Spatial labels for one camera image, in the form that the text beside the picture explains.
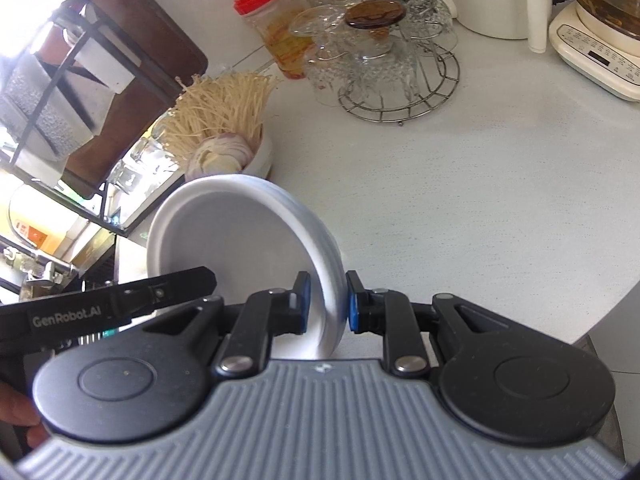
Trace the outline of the person's right hand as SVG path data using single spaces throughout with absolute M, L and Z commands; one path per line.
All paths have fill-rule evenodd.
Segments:
M 26 440 L 31 448 L 38 448 L 50 437 L 34 402 L 6 382 L 0 384 L 0 414 L 2 422 L 27 429 Z

